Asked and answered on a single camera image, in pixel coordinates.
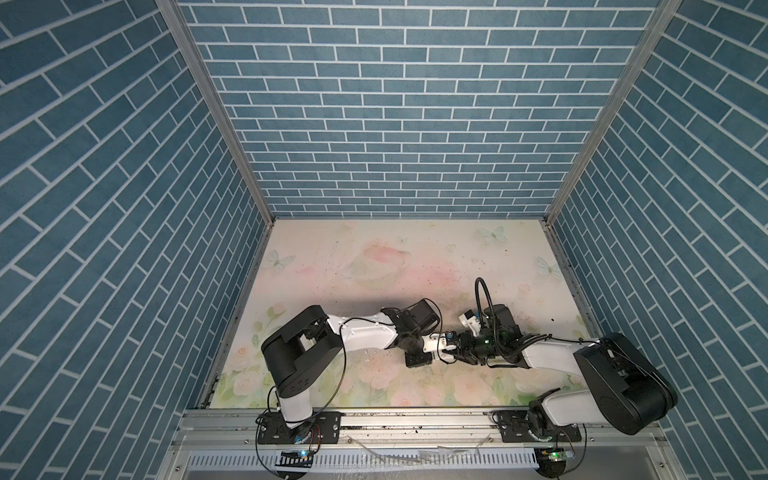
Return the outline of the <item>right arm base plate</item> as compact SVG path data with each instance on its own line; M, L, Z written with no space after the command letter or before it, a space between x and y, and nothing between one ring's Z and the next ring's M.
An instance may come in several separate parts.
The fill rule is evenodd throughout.
M578 425L556 426L545 415L527 409L496 410L489 413L491 422L498 429L503 443L582 441Z

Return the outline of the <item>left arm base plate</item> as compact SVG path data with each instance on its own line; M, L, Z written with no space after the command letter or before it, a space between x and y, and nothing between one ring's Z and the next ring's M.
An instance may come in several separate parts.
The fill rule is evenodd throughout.
M288 425L279 412L263 413L257 420L258 444L337 444L341 430L342 414L325 411L313 419L297 425Z

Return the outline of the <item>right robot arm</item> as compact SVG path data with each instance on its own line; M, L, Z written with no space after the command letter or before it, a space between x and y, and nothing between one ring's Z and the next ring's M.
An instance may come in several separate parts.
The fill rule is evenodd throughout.
M609 425L635 435L678 404L671 383L620 333L576 340L524 333L501 304L467 311L459 320L465 330L452 338L450 354L463 363L558 371L585 382L574 391L555 388L528 404L526 421L535 437L578 424Z

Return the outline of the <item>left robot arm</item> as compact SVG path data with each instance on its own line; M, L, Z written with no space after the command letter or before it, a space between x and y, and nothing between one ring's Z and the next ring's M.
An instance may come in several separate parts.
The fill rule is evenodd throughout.
M399 348L420 363L429 362L435 350L426 349L426 341L442 326L439 309L427 299L369 316L329 315L319 305L305 308L261 344L286 426L308 425L317 416L309 389L337 355Z

